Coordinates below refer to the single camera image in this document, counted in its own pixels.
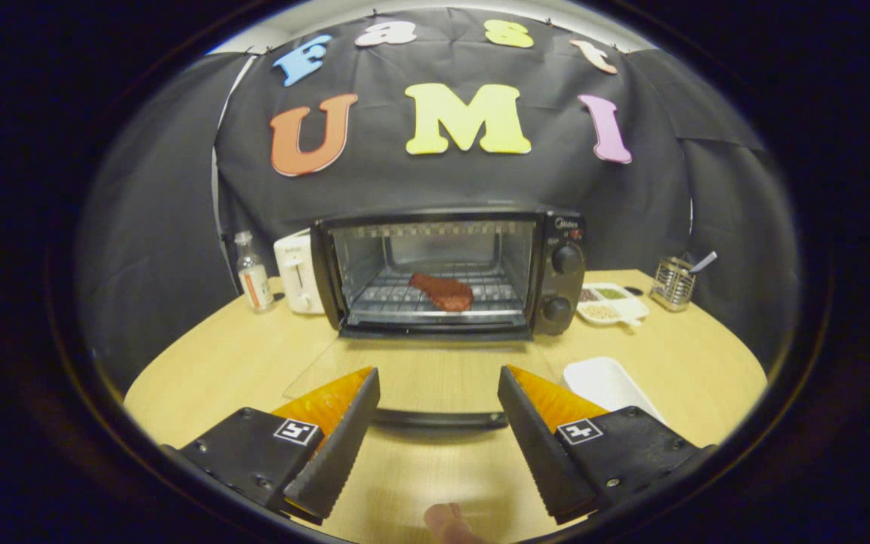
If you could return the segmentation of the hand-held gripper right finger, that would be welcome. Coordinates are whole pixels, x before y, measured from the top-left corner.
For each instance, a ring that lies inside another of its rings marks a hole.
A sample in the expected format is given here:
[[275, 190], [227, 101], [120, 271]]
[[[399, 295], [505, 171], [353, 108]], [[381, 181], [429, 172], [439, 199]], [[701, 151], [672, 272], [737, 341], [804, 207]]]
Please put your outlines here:
[[549, 516], [565, 524], [636, 502], [696, 471], [714, 452], [638, 406], [608, 410], [514, 365], [498, 400]]

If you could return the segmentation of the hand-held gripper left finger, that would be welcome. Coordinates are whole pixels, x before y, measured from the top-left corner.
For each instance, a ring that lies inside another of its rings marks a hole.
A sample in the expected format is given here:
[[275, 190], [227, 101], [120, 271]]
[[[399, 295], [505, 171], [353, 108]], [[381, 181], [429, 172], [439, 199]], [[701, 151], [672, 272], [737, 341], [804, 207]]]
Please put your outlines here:
[[181, 448], [190, 473], [283, 517], [321, 524], [338, 501], [380, 399], [374, 367], [317, 387], [279, 409], [242, 407]]

